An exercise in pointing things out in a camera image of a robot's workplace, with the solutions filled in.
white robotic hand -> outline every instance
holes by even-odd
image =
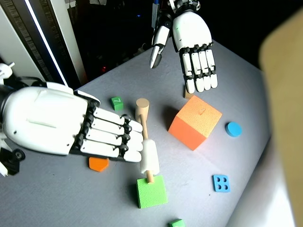
[[[2,129],[8,138],[45,153],[141,161],[141,124],[99,108],[100,101],[84,92],[46,84],[6,95],[1,88]]]
[[[189,93],[209,90],[218,86],[213,44],[209,28],[205,21],[195,12],[200,9],[198,1],[170,0],[170,5],[176,13],[172,20],[169,14],[162,14],[158,19],[159,29],[153,38],[153,50],[150,68],[155,68],[161,60],[161,53],[172,28],[174,45],[180,54],[184,80]]]

orange block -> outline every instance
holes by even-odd
[[[101,172],[109,166],[109,159],[89,157],[89,168]]]
[[[176,115],[169,133],[195,150],[213,131],[222,113],[193,96]]]

blue block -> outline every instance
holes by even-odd
[[[236,122],[229,122],[225,126],[225,130],[227,134],[229,134],[232,137],[238,137],[242,134],[242,128],[239,126]]]
[[[216,192],[230,192],[228,176],[226,175],[213,175],[214,190]]]

green block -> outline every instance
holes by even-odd
[[[155,176],[154,183],[148,184],[147,179],[137,180],[139,208],[152,207],[167,203],[163,176]]]
[[[185,223],[182,219],[177,219],[169,223],[170,227],[185,227]]]
[[[123,101],[120,96],[112,98],[112,105],[114,110],[123,110]]]

gray table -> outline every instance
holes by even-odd
[[[269,139],[267,102],[261,72],[220,44],[213,47],[219,86],[196,94],[223,113],[209,138],[195,151],[167,129],[182,97],[183,76],[172,42],[157,69],[148,67],[151,50],[83,86],[112,110],[121,96],[122,113],[134,116],[135,101],[149,99],[149,136],[156,141],[160,174],[169,202],[138,209],[135,183],[139,165],[111,162],[103,173],[81,156],[26,151],[21,172],[0,179],[0,226],[165,227],[177,218],[188,227],[223,227],[228,222]],[[225,124],[238,122],[243,134],[231,138]],[[228,175],[230,193],[214,192],[213,174]]]

